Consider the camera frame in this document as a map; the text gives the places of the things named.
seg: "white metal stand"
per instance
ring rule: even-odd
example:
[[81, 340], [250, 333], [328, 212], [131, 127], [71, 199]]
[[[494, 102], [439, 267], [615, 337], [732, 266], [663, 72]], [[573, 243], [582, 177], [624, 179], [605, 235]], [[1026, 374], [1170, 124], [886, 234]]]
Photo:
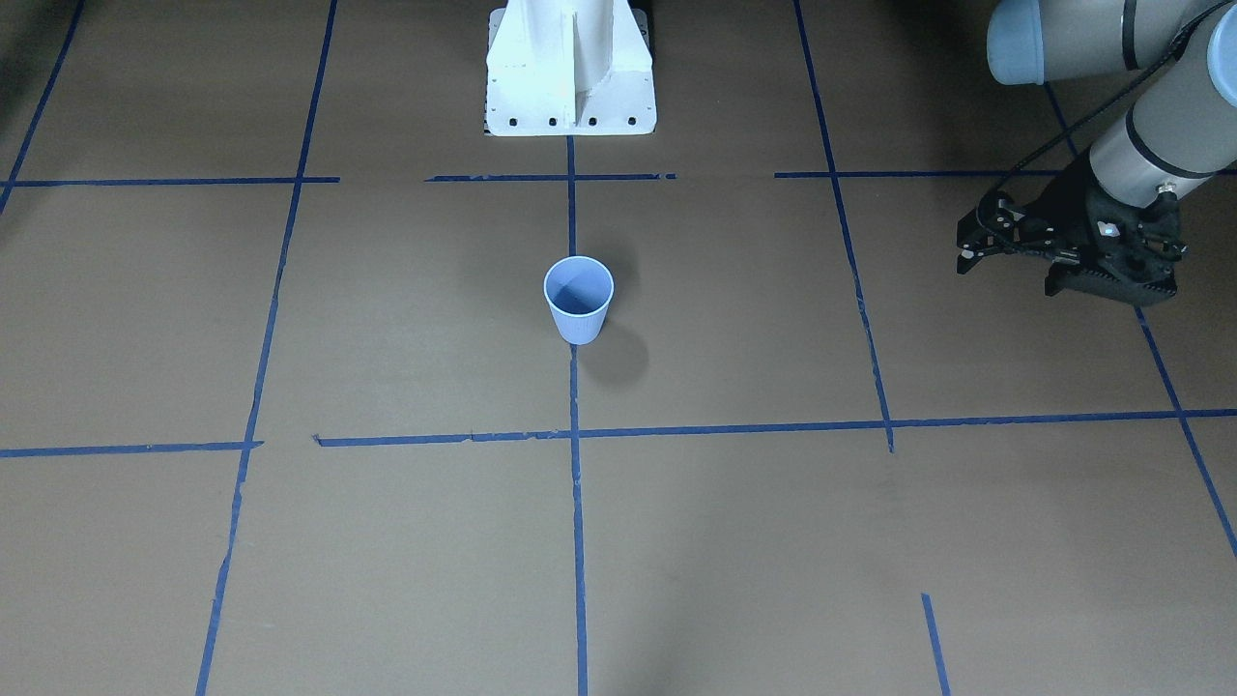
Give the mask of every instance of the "white metal stand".
[[492, 135], [640, 135], [657, 125], [647, 19], [627, 0], [510, 0], [490, 15], [485, 62]]

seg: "cup rim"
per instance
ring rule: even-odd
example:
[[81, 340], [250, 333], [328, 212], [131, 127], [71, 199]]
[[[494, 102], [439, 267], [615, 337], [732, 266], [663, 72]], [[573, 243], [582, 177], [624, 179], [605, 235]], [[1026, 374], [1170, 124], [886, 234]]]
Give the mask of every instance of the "cup rim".
[[[546, 287], [549, 283], [549, 276], [550, 276], [550, 273], [554, 272], [554, 268], [557, 268], [558, 266], [565, 263], [567, 261], [578, 260], [578, 258], [583, 258], [585, 261], [590, 261], [590, 262], [595, 263], [599, 268], [601, 268], [602, 271], [605, 271], [606, 279], [610, 281], [610, 292], [606, 294], [606, 300], [602, 302], [601, 305], [597, 307], [596, 309], [593, 309], [591, 312], [588, 312], [588, 313], [584, 313], [584, 314], [576, 314], [574, 312], [568, 312], [568, 310], [564, 310], [563, 308], [560, 308], [558, 304], [554, 303], [553, 299], [549, 298], [549, 289]], [[555, 312], [562, 312], [562, 313], [564, 313], [564, 314], [567, 314], [569, 316], [579, 316], [579, 318], [593, 316], [593, 315], [596, 315], [596, 314], [604, 312], [610, 305], [610, 300], [615, 298], [615, 276], [614, 276], [614, 273], [610, 272], [610, 268], [607, 268], [605, 263], [602, 263], [601, 261], [594, 258], [593, 256], [585, 256], [583, 253], [576, 253], [574, 256], [564, 256], [564, 257], [554, 261], [554, 265], [552, 265], [549, 267], [549, 269], [546, 271], [546, 277], [542, 278], [542, 295], [546, 297], [546, 302]]]

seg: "brown floor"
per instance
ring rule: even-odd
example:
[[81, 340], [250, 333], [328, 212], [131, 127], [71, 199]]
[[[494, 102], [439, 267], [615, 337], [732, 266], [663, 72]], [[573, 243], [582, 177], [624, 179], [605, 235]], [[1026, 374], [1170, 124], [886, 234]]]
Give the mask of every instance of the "brown floor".
[[1232, 691], [1237, 179], [1045, 298], [955, 223], [1121, 79], [993, 2], [659, 0], [571, 142], [482, 135], [496, 5], [0, 4], [0, 694]]

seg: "blue tape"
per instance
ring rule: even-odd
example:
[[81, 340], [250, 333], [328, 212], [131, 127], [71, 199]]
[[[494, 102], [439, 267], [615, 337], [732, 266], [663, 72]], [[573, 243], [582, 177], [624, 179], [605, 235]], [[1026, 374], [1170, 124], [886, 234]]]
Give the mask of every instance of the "blue tape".
[[[1069, 129], [1070, 124], [1069, 124], [1069, 121], [1065, 120], [1065, 112], [1061, 110], [1061, 103], [1056, 100], [1056, 91], [1053, 90], [1051, 83], [1048, 83], [1048, 82], [1044, 83], [1044, 91], [1048, 93], [1048, 101], [1049, 101], [1049, 104], [1053, 105], [1053, 114], [1056, 115], [1056, 124], [1059, 126], [1061, 126], [1063, 131], [1066, 130], [1066, 129]], [[1069, 145], [1069, 147], [1070, 147], [1070, 155], [1074, 155], [1075, 157], [1077, 157], [1079, 156], [1079, 148], [1077, 148], [1077, 145], [1074, 143], [1074, 136], [1072, 135], [1065, 138], [1065, 143]]]
[[[820, 99], [820, 87], [816, 83], [816, 68], [811, 61], [811, 46], [808, 43], [808, 28], [803, 22], [803, 6], [794, 0], [794, 15], [799, 22], [799, 40], [803, 43], [803, 59], [808, 66], [808, 80], [811, 83], [811, 98], [816, 104], [816, 120], [820, 124], [820, 141], [825, 147], [825, 161], [829, 172], [837, 171], [834, 158], [834, 146], [829, 138], [829, 124], [825, 121], [825, 106]], [[867, 302], [863, 299], [863, 282], [858, 274], [858, 262], [855, 258], [855, 246], [851, 242], [850, 224], [846, 220], [846, 203], [842, 200], [842, 188], [836, 176], [830, 177], [834, 188], [834, 203], [837, 205], [837, 220], [842, 226], [842, 242], [846, 245], [846, 260], [850, 262], [851, 276], [855, 279], [855, 300], [858, 303], [860, 318], [863, 319], [863, 333], [867, 335], [867, 350], [872, 360], [872, 378], [876, 383], [876, 397], [881, 403], [881, 418], [884, 420], [884, 436], [889, 452], [893, 452], [893, 428], [889, 425], [889, 403], [884, 397], [884, 381], [881, 378], [881, 362], [876, 355], [876, 340], [872, 337], [872, 323], [867, 315]]]
[[567, 174], [438, 174], [426, 183], [492, 183], [500, 180], [567, 180]]
[[1228, 520], [1228, 513], [1225, 512], [1225, 504], [1220, 499], [1220, 492], [1216, 491], [1216, 485], [1211, 481], [1211, 472], [1207, 471], [1207, 464], [1202, 459], [1202, 452], [1199, 450], [1199, 444], [1194, 439], [1194, 430], [1190, 429], [1190, 419], [1188, 412], [1181, 409], [1181, 402], [1176, 397], [1176, 389], [1173, 387], [1173, 381], [1168, 377], [1168, 368], [1164, 367], [1164, 359], [1160, 356], [1159, 346], [1155, 344], [1155, 335], [1152, 333], [1150, 324], [1147, 323], [1147, 314], [1143, 313], [1141, 307], [1134, 308], [1134, 315], [1138, 316], [1138, 325], [1143, 329], [1143, 336], [1147, 337], [1147, 346], [1150, 347], [1152, 357], [1155, 360], [1155, 370], [1160, 373], [1160, 381], [1164, 383], [1164, 391], [1168, 392], [1168, 399], [1173, 404], [1173, 410], [1176, 413], [1178, 422], [1181, 424], [1181, 433], [1185, 435], [1185, 443], [1190, 446], [1190, 454], [1194, 456], [1194, 465], [1199, 470], [1199, 476], [1202, 477], [1202, 485], [1207, 490], [1207, 496], [1211, 498], [1211, 506], [1216, 511], [1216, 517], [1220, 518], [1220, 527], [1225, 530], [1225, 538], [1228, 539], [1228, 549], [1232, 551], [1233, 558], [1237, 558], [1237, 535], [1233, 534], [1233, 525]]
[[567, 136], [567, 255], [575, 255], [575, 136], [571, 135]]
[[928, 622], [928, 638], [931, 640], [931, 656], [936, 663], [936, 681], [940, 682], [940, 695], [950, 696], [949, 673], [945, 671], [945, 654], [940, 649], [940, 634], [936, 632], [936, 613], [931, 608], [928, 593], [919, 596], [924, 605], [924, 621]]
[[[1237, 409], [1201, 409], [1183, 412], [1190, 419], [1233, 419]], [[620, 438], [667, 438], [679, 435], [752, 435], [776, 433], [830, 433], [842, 430], [884, 430], [886, 425], [898, 429], [924, 428], [981, 428], [998, 425], [1043, 425], [1043, 424], [1086, 424], [1122, 423], [1144, 420], [1175, 420], [1176, 412], [1113, 412], [1092, 414], [1043, 414], [1027, 417], [960, 417], [946, 419], [896, 419], [862, 422], [821, 422], [789, 424], [746, 424], [746, 425], [687, 425], [659, 428], [609, 428], [580, 430], [581, 440], [605, 440]], [[397, 435], [386, 438], [320, 438], [314, 435], [314, 443], [320, 448], [392, 448], [406, 445], [444, 445], [459, 443], [518, 443], [526, 440], [567, 440], [573, 438], [570, 430], [537, 430], [512, 433], [460, 433], [448, 435]]]
[[589, 632], [584, 586], [584, 501], [580, 488], [580, 380], [579, 346], [571, 345], [571, 499], [575, 503], [575, 666], [579, 696], [589, 696]]
[[[249, 422], [245, 425], [245, 440], [254, 440], [257, 431], [257, 415], [262, 405], [262, 388], [266, 384], [266, 370], [271, 359], [271, 342], [275, 337], [275, 321], [280, 310], [280, 286], [283, 282], [283, 268], [288, 261], [288, 247], [292, 244], [292, 230], [296, 226], [297, 208], [301, 204], [301, 188], [303, 185], [306, 166], [309, 161], [309, 143], [313, 138], [313, 125], [318, 112], [318, 100], [322, 96], [322, 83], [327, 74], [327, 57], [330, 53], [330, 37], [335, 27], [335, 9], [339, 0], [330, 0], [330, 10], [327, 14], [327, 30], [323, 33], [322, 53], [318, 57], [318, 74], [314, 78], [313, 96], [309, 99], [309, 115], [306, 117], [304, 137], [301, 142], [301, 161], [297, 164], [297, 180], [292, 185], [292, 202], [288, 204], [288, 221], [283, 229], [283, 245], [280, 248], [280, 263], [275, 271], [275, 288], [271, 292], [271, 305], [266, 314], [266, 330], [262, 335], [262, 352], [257, 363], [257, 377], [254, 380], [254, 404], [250, 408]], [[219, 566], [219, 576], [215, 580], [215, 596], [210, 603], [210, 621], [207, 627], [207, 640], [202, 649], [202, 666], [198, 670], [197, 696], [205, 696], [207, 682], [210, 677], [210, 665], [214, 660], [215, 639], [219, 635], [219, 618], [223, 614], [224, 595], [228, 590], [228, 572], [231, 569], [231, 555], [236, 546], [236, 527], [240, 523], [241, 488], [249, 477], [250, 450], [245, 450], [240, 456], [240, 465], [236, 469], [236, 486], [233, 490], [231, 522], [228, 528], [228, 551], [224, 561]]]
[[426, 179], [426, 183], [496, 183], [510, 180], [658, 180], [675, 179], [677, 173], [599, 173], [599, 174], [438, 174]]
[[59, 185], [254, 185], [270, 183], [339, 183], [338, 176], [251, 176], [214, 178], [66, 178], [27, 179], [14, 182], [17, 188], [52, 188]]
[[261, 448], [250, 443], [162, 443], [157, 445], [101, 445], [85, 448], [24, 448], [0, 450], [0, 460], [28, 457], [88, 457], [99, 455], [167, 455], [173, 452], [239, 452]]
[[[996, 169], [908, 169], [908, 171], [850, 171], [850, 172], [773, 172], [773, 178], [946, 178], [946, 177], [998, 177], [1007, 172]], [[1056, 176], [1060, 169], [1022, 169], [1016, 176]]]
[[567, 440], [569, 431], [538, 430], [526, 433], [460, 433], [452, 435], [397, 435], [391, 438], [319, 438], [319, 448], [392, 448], [400, 445], [450, 445], [458, 443], [520, 443], [524, 440]]
[[82, 22], [83, 10], [85, 10], [85, 0], [78, 0], [77, 7], [73, 10], [73, 19], [69, 20], [69, 30], [64, 35], [64, 43], [61, 45], [61, 52], [56, 56], [52, 74], [47, 78], [43, 94], [38, 98], [38, 105], [35, 108], [35, 115], [30, 119], [30, 127], [26, 129], [26, 137], [22, 138], [21, 148], [17, 150], [17, 158], [9, 171], [9, 184], [4, 187], [4, 190], [0, 190], [0, 214], [4, 214], [4, 209], [9, 204], [9, 195], [12, 194], [14, 188], [12, 184], [17, 180], [17, 174], [21, 173], [21, 166], [26, 162], [26, 155], [30, 153], [30, 143], [35, 140], [35, 130], [38, 129], [38, 121], [42, 120], [43, 110], [47, 109], [47, 100], [51, 99], [52, 89], [61, 75], [61, 68], [64, 67], [64, 58], [69, 54], [69, 46], [73, 45], [77, 27]]
[[828, 433], [835, 430], [883, 430], [884, 422], [837, 422], [753, 425], [698, 425], [667, 428], [611, 428], [581, 430], [585, 440], [607, 438], [664, 438], [674, 435], [751, 435], [761, 433]]

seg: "paper cup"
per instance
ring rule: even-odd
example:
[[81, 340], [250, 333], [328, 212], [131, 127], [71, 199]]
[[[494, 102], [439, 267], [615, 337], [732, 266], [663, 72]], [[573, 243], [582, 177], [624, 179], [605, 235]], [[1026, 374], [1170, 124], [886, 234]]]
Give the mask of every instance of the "paper cup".
[[568, 256], [550, 266], [542, 291], [563, 340], [584, 345], [601, 331], [615, 278], [596, 258]]

